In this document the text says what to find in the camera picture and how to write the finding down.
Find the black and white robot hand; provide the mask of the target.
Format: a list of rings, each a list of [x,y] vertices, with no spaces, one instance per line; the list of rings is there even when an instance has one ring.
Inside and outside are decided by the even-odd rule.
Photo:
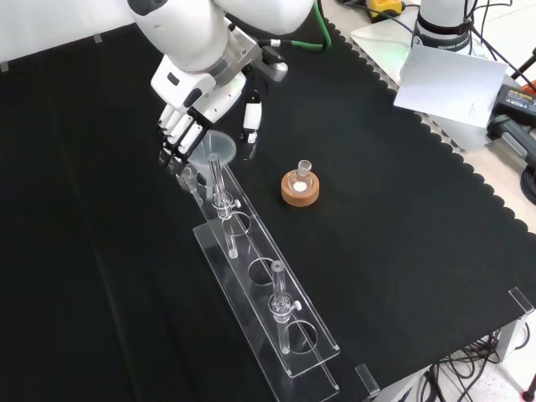
[[[225,85],[216,85],[208,73],[187,74],[165,56],[152,77],[151,85],[166,105],[157,123],[162,137],[160,164],[172,174],[180,173],[209,130],[246,97],[240,138],[257,141],[262,118],[262,101],[251,84],[255,73],[246,65]]]

